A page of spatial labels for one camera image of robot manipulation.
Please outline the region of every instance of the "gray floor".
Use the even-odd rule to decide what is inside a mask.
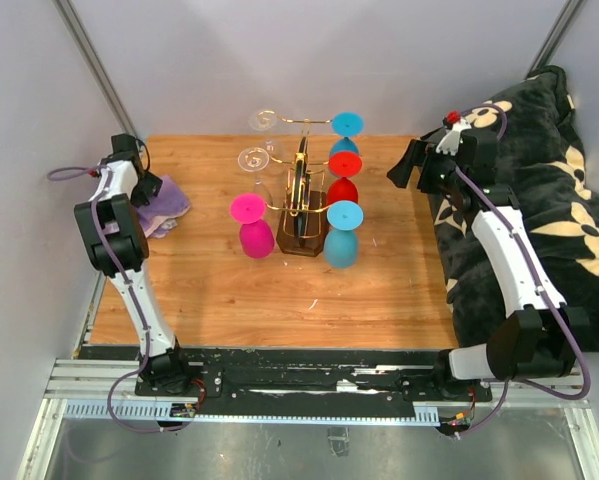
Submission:
[[[75,461],[110,455],[95,464]],[[46,478],[571,480],[583,476],[559,410],[505,410],[461,441],[429,427],[329,430],[320,425],[199,423],[176,435],[135,435],[108,420],[66,421]]]

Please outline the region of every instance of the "purple cloth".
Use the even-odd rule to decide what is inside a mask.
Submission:
[[[190,209],[190,201],[168,175],[161,177],[159,195],[150,205],[136,208],[139,223],[146,237],[161,238],[177,226],[175,218]]]

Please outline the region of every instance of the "floral blanket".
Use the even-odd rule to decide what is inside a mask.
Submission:
[[[552,282],[569,305],[586,310],[593,331],[578,338],[580,345],[599,351],[599,195],[586,185],[566,74],[554,66],[539,69],[488,102],[508,118],[497,182],[517,195],[530,241]],[[493,131],[501,126],[499,117],[492,108],[467,116],[474,128]],[[501,290],[461,215],[441,196],[430,196],[430,205],[455,334],[461,346],[483,343],[505,320]]]

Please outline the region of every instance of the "robotic arm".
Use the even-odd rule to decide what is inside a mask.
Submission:
[[[484,344],[440,352],[433,381],[451,392],[453,384],[475,379],[568,375],[575,352],[581,353],[571,332],[586,335],[588,318],[583,309],[568,307],[550,282],[528,240],[514,192],[496,182],[495,134],[471,129],[456,112],[444,123],[445,129],[411,141],[388,177],[405,188],[412,169],[420,167],[417,188],[446,196],[462,214],[492,264],[506,320]]]
[[[182,393],[195,372],[157,303],[148,277],[148,243],[133,208],[150,203],[161,179],[143,168],[133,136],[112,137],[112,147],[91,173],[100,175],[97,191],[75,206],[75,218],[90,263],[119,291],[140,339],[142,360],[148,357],[140,378],[162,393]]]

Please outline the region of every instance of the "wood surface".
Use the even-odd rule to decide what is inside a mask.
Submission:
[[[279,138],[290,158],[299,138]],[[252,191],[237,165],[257,136],[155,136],[152,171],[168,174],[192,203],[179,225],[151,239],[149,269],[168,323],[182,345],[357,348],[456,346],[426,196],[397,189],[386,172],[408,137],[357,137],[363,168],[352,178],[365,221],[357,230],[358,263],[332,269],[317,258],[246,257],[228,207]],[[333,136],[314,136],[312,162],[327,159]],[[326,188],[334,178],[326,176]],[[285,171],[273,164],[263,180],[280,201]],[[273,232],[278,214],[267,216]],[[137,344],[123,302],[108,283],[90,342]]]

